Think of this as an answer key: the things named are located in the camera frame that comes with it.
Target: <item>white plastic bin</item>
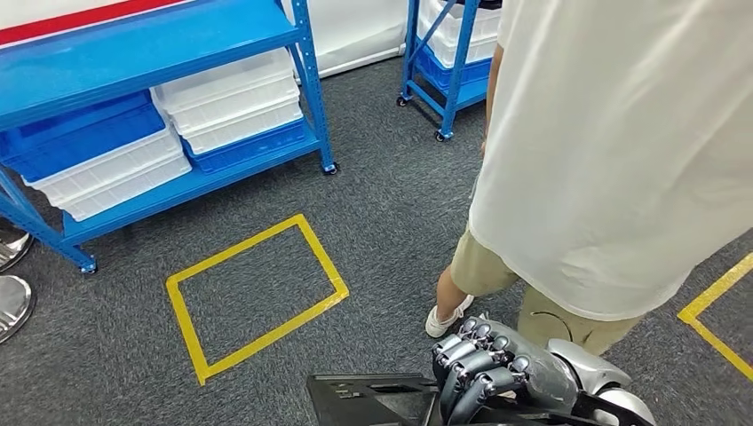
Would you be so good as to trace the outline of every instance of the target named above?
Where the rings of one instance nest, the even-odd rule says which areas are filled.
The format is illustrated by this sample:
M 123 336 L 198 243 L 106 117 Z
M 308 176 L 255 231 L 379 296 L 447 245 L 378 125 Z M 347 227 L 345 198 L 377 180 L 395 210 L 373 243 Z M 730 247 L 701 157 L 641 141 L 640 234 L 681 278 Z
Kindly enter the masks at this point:
M 178 134 L 171 126 L 146 138 L 121 146 L 74 167 L 62 170 L 36 182 L 26 182 L 47 195 L 50 204 L 57 206 L 64 200 L 107 185 L 126 177 L 161 158 L 182 152 Z
M 418 21 L 418 34 L 420 37 L 425 36 L 429 28 L 429 24 L 421 20 Z M 441 62 L 443 67 L 452 68 L 455 66 L 457 39 L 448 40 L 444 35 L 438 33 L 439 31 L 435 32 L 432 38 L 429 39 L 429 47 L 432 48 L 434 57 Z M 492 35 L 486 39 L 471 40 L 468 44 L 468 54 L 465 56 L 465 63 L 469 64 L 478 60 L 489 59 L 494 56 L 495 48 L 496 35 Z
M 67 211 L 76 222 L 81 222 L 189 171 L 191 164 L 180 151 L 92 191 L 62 200 L 56 207 Z
M 183 110 L 165 112 L 181 133 L 191 132 L 208 122 L 225 120 L 245 112 L 254 111 L 282 98 L 298 94 L 298 85 L 291 71 L 282 75 L 271 75 L 269 79 L 254 82 L 231 93 L 223 93 L 223 98 L 208 100 L 205 104 L 191 106 Z
M 154 87 L 181 131 L 272 102 L 296 86 L 286 49 L 269 51 Z
M 183 132 L 183 138 L 191 146 L 194 154 L 206 153 L 233 142 L 282 126 L 303 117 L 298 104 L 299 93 L 287 95 L 276 102 L 260 106 L 245 114 Z
M 441 0 L 421 0 L 418 8 L 418 20 L 425 24 L 425 30 L 421 32 L 419 25 L 418 36 L 423 37 L 426 31 L 432 26 L 435 20 L 440 16 L 442 9 L 447 3 Z M 452 6 L 449 13 L 440 23 L 436 33 L 441 34 L 457 45 L 457 39 L 460 37 L 460 27 L 463 23 L 464 6 L 456 4 Z M 499 28 L 499 20 L 502 18 L 502 9 L 488 10 L 479 8 L 476 11 L 476 20 L 473 22 L 473 31 L 471 41 L 486 40 L 491 36 L 496 36 Z

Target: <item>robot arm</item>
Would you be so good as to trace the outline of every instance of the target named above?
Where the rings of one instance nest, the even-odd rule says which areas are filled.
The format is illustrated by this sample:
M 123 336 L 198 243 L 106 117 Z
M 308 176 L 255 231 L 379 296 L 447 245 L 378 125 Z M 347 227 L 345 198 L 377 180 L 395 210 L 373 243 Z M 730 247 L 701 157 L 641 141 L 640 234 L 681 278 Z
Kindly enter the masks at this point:
M 646 405 L 621 388 L 630 382 L 622 370 L 570 342 L 552 339 L 544 349 L 504 324 L 470 318 L 457 335 L 434 345 L 432 355 L 447 425 L 467 424 L 489 398 L 508 391 L 563 414 L 583 409 L 583 398 L 597 401 L 604 409 L 589 408 L 589 416 L 609 426 L 628 424 L 609 412 L 615 406 L 637 414 L 641 424 L 655 424 Z

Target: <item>yellow floor tape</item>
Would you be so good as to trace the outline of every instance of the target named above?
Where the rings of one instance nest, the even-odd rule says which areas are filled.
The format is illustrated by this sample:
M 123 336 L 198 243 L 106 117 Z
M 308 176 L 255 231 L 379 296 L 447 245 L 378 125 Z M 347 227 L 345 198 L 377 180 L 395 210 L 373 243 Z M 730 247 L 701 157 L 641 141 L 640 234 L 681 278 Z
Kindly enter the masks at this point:
M 321 268 L 324 273 L 327 274 L 327 278 L 332 282 L 332 286 L 335 288 L 335 293 L 328 296 L 321 302 L 318 302 L 314 306 L 299 313 L 295 317 L 289 319 L 274 330 L 262 335 L 257 340 L 243 346 L 238 351 L 231 353 L 218 362 L 209 365 L 207 359 L 204 356 L 202 345 L 199 342 L 199 336 L 196 335 L 194 324 L 191 322 L 191 317 L 188 315 L 188 309 L 186 308 L 186 302 L 183 300 L 183 296 L 180 294 L 178 285 L 181 281 L 186 280 L 189 277 L 196 275 L 199 272 L 205 271 L 212 266 L 226 261 L 228 258 L 241 253 L 243 250 L 250 249 L 253 246 L 259 244 L 259 242 L 274 237 L 278 233 L 285 231 L 293 226 L 298 226 L 301 233 L 304 235 L 306 242 L 311 247 L 312 252 L 316 255 L 316 258 L 321 264 Z M 295 215 L 288 220 L 280 222 L 279 224 L 254 235 L 253 237 L 242 241 L 231 248 L 228 248 L 216 255 L 202 260 L 198 264 L 191 266 L 181 272 L 178 272 L 167 279 L 167 293 L 172 302 L 172 309 L 175 310 L 175 317 L 178 320 L 180 331 L 183 334 L 183 340 L 186 341 L 186 348 L 188 349 L 188 355 L 191 357 L 191 362 L 194 364 L 194 370 L 196 371 L 196 377 L 199 379 L 199 384 L 203 386 L 207 379 L 221 373 L 228 368 L 235 366 L 241 361 L 247 359 L 251 355 L 261 351 L 265 347 L 274 343 L 275 341 L 283 338 L 285 335 L 301 327 L 306 322 L 312 320 L 318 315 L 321 315 L 327 309 L 338 304 L 340 301 L 348 297 L 348 287 L 340 277 L 339 272 L 332 264 L 332 261 L 324 251 L 324 247 L 316 238 L 311 226 L 306 221 L 303 215 Z
M 697 331 L 706 342 L 709 342 L 711 346 L 724 355 L 732 365 L 748 377 L 749 380 L 753 381 L 753 367 L 730 349 L 724 342 L 719 340 L 718 337 L 711 333 L 709 329 L 698 320 L 698 316 L 704 309 L 708 308 L 715 300 L 730 289 L 734 283 L 741 280 L 742 277 L 751 270 L 753 270 L 753 253 L 745 256 L 738 264 L 733 266 L 732 269 L 722 275 L 722 278 L 718 279 L 717 282 L 711 285 L 711 287 L 701 293 L 700 296 L 696 297 L 695 300 L 678 314 L 678 317 L 695 329 L 695 331 Z

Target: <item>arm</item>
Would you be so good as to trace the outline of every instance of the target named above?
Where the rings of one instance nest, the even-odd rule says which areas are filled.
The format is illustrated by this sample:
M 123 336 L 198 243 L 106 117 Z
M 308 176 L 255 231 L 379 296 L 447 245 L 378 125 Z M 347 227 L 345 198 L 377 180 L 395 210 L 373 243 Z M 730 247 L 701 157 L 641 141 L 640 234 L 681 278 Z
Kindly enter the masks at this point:
M 499 75 L 499 66 L 502 63 L 502 54 L 504 50 L 499 44 L 495 48 L 495 54 L 492 57 L 492 67 L 489 71 L 489 83 L 487 86 L 487 123 L 484 126 L 484 141 L 481 143 L 481 156 L 487 147 L 487 135 L 489 133 L 489 121 L 492 118 L 492 105 L 494 105 L 494 94 L 496 91 L 496 79 Z

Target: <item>blue metal shelf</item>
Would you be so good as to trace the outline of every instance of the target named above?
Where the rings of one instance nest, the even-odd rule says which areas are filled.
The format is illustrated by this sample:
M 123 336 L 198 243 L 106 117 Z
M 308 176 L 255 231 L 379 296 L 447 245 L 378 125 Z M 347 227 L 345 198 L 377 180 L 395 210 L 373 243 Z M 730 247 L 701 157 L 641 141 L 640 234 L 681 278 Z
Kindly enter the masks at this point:
M 416 65 L 416 69 L 422 75 L 426 75 L 426 72 L 420 65 Z M 436 84 L 433 84 L 432 80 L 429 78 L 427 78 L 426 81 L 434 86 L 434 89 L 441 93 L 442 96 L 445 97 L 445 99 L 450 96 L 449 89 L 440 88 Z M 414 88 L 417 84 L 409 82 L 408 85 L 411 88 Z M 463 109 L 477 102 L 480 102 L 481 100 L 484 100 L 487 97 L 487 86 L 488 79 L 461 84 L 460 90 L 457 92 L 457 109 Z M 425 94 L 425 96 L 422 96 L 422 99 L 426 99 L 426 97 L 429 97 L 429 95 Z M 444 115 L 443 111 L 437 111 L 437 113 L 439 115 Z
M 204 174 L 194 168 L 187 174 L 157 186 L 155 189 L 107 209 L 83 222 L 76 222 L 68 213 L 63 213 L 63 229 L 66 244 L 81 244 L 105 233 L 110 233 L 145 217 L 159 213 L 180 203 L 210 193 L 243 178 L 271 169 L 301 155 L 319 149 L 320 141 L 311 127 L 305 126 L 306 137 L 292 146 L 285 146 L 261 157 L 236 164 L 216 173 Z
M 291 24 L 280 0 L 194 0 L 0 49 L 0 131 L 281 47 L 292 53 L 312 119 L 296 144 L 216 173 L 194 170 L 80 223 L 64 213 L 63 233 L 0 168 L 0 215 L 93 272 L 97 263 L 79 244 L 104 233 L 312 151 L 336 172 L 306 3 L 292 2 Z
M 280 48 L 298 37 L 274 0 L 196 0 L 2 49 L 0 130 Z
M 480 0 L 465 0 L 464 2 L 463 22 L 461 24 L 460 35 L 457 41 L 455 64 L 453 66 L 449 87 L 443 89 L 436 84 L 432 84 L 435 89 L 444 96 L 444 105 L 441 105 L 440 102 L 432 98 L 432 96 L 422 89 L 416 82 L 416 73 L 421 73 L 424 76 L 430 75 L 426 70 L 422 70 L 417 63 L 418 61 L 416 58 L 437 30 L 442 20 L 445 19 L 449 10 L 457 3 L 457 0 L 447 0 L 447 4 L 440 13 L 440 16 L 426 32 L 423 40 L 419 40 L 416 34 L 416 27 L 419 19 L 418 5 L 420 1 L 421 0 L 409 0 L 408 4 L 408 33 L 406 35 L 405 59 L 403 60 L 402 85 L 400 96 L 398 97 L 398 105 L 405 105 L 408 100 L 413 98 L 413 94 L 415 93 L 442 117 L 442 124 L 437 130 L 436 138 L 438 140 L 445 140 L 452 138 L 452 124 L 455 121 L 457 110 L 475 104 L 476 102 L 480 102 L 487 96 L 488 78 L 486 80 L 479 80 L 470 83 L 461 82 L 461 73 L 465 67 L 465 59 L 468 55 L 468 45 L 471 42 L 473 31 L 473 22 L 476 18 L 476 11 L 479 8 Z M 431 78 L 426 78 L 426 81 L 432 83 Z

